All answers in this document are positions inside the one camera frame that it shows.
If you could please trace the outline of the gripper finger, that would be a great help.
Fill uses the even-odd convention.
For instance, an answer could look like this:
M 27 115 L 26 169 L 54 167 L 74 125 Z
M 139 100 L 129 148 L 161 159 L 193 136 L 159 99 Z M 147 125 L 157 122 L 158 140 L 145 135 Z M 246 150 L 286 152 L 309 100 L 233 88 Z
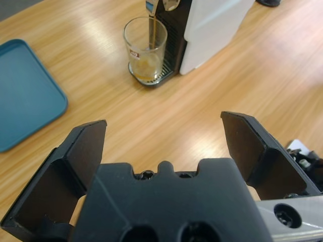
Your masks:
M 54 148 L 1 221 L 10 234 L 71 234 L 70 219 L 102 158 L 106 121 L 77 126 Z
M 243 179 L 262 200 L 322 192 L 287 150 L 252 116 L 221 113 L 227 146 Z

